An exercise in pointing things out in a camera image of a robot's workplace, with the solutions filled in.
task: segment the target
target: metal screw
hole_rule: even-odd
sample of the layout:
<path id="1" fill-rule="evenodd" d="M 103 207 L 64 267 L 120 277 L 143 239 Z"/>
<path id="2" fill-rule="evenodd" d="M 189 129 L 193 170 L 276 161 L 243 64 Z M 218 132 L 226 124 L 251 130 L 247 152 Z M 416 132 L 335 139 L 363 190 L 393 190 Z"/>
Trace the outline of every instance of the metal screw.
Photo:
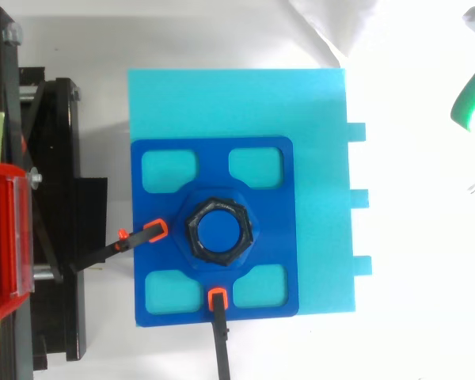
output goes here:
<path id="1" fill-rule="evenodd" d="M 30 182 L 30 186 L 32 186 L 32 189 L 37 190 L 39 188 L 39 184 L 42 182 L 42 174 L 39 173 L 35 166 L 32 168 L 32 170 L 30 170 L 27 178 Z"/>
<path id="2" fill-rule="evenodd" d="M 72 101 L 81 101 L 81 89 L 74 87 L 72 91 L 70 91 L 70 98 Z"/>
<path id="3" fill-rule="evenodd" d="M 20 46 L 23 44 L 23 29 L 17 22 L 10 22 L 3 29 L 3 41 L 9 46 Z"/>

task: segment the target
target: white surface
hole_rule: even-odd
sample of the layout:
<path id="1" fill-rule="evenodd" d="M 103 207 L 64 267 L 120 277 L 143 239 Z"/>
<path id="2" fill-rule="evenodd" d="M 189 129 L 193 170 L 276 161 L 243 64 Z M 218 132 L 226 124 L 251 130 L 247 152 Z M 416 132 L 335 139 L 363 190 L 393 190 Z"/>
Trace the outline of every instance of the white surface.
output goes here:
<path id="1" fill-rule="evenodd" d="M 127 67 L 335 64 L 289 7 L 203 3 L 2 2 L 25 30 L 20 64 L 82 88 L 83 174 L 110 178 L 109 239 L 131 224 L 130 188 L 118 181 L 129 166 Z M 314 3 L 327 17 L 331 2 Z M 450 121 L 475 71 L 475 35 L 461 19 L 475 2 L 391 0 L 365 14 L 343 4 L 348 13 L 317 32 L 350 52 L 348 118 L 367 122 L 368 141 L 350 152 L 352 185 L 370 189 L 371 205 L 353 214 L 354 250 L 373 257 L 374 275 L 356 280 L 353 314 L 230 322 L 232 378 L 475 379 L 475 195 L 465 193 L 475 134 Z M 339 41 L 338 14 L 366 28 Z M 244 39 L 233 22 L 247 26 Z M 88 352 L 78 363 L 50 355 L 36 379 L 217 378 L 209 324 L 135 327 L 131 258 L 85 279 Z"/>

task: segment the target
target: black nut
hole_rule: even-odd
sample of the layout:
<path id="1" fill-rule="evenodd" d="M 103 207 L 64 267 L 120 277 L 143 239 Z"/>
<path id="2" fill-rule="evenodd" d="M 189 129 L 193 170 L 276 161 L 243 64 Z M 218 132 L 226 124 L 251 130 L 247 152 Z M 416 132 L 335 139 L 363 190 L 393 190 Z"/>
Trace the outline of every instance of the black nut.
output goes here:
<path id="1" fill-rule="evenodd" d="M 232 214 L 239 224 L 240 234 L 237 243 L 225 252 L 213 252 L 203 246 L 199 239 L 199 222 L 211 211 L 223 210 Z M 208 263 L 214 263 L 228 267 L 253 243 L 252 223 L 248 212 L 242 204 L 233 199 L 221 199 L 211 197 L 199 204 L 196 210 L 185 221 L 187 237 L 190 243 L 192 255 Z"/>

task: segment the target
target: round hole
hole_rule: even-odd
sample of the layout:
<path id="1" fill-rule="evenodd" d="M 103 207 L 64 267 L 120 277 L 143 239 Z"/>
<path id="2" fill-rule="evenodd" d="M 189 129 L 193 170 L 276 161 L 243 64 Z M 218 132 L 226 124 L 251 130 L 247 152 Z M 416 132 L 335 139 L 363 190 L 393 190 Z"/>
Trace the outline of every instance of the round hole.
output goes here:
<path id="1" fill-rule="evenodd" d="M 198 233 L 204 248 L 221 253 L 238 243 L 241 228 L 231 213 L 216 210 L 208 212 L 200 219 Z"/>

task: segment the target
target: orange clip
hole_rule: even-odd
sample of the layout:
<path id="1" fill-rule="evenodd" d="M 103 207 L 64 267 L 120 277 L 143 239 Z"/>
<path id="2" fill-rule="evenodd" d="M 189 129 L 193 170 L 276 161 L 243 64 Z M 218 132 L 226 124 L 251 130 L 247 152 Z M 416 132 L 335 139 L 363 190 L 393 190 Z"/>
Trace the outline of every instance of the orange clip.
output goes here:
<path id="1" fill-rule="evenodd" d="M 128 239 L 129 237 L 130 237 L 130 234 L 124 228 L 120 228 L 118 230 L 118 238 L 120 240 L 125 240 L 125 239 Z"/>
<path id="2" fill-rule="evenodd" d="M 153 239 L 150 239 L 150 243 L 155 243 L 156 241 L 159 241 L 160 239 L 165 238 L 169 234 L 169 230 L 167 230 L 167 223 L 164 221 L 164 219 L 155 219 L 153 222 L 149 222 L 148 224 L 145 224 L 142 229 L 144 230 L 148 227 L 154 226 L 155 224 L 160 224 L 164 232 L 158 236 L 155 236 Z"/>
<path id="3" fill-rule="evenodd" d="M 227 290 L 223 287 L 214 287 L 207 292 L 207 302 L 209 303 L 209 310 L 213 311 L 213 296 L 221 294 L 223 297 L 223 306 L 225 310 L 229 308 L 229 298 L 227 297 Z"/>

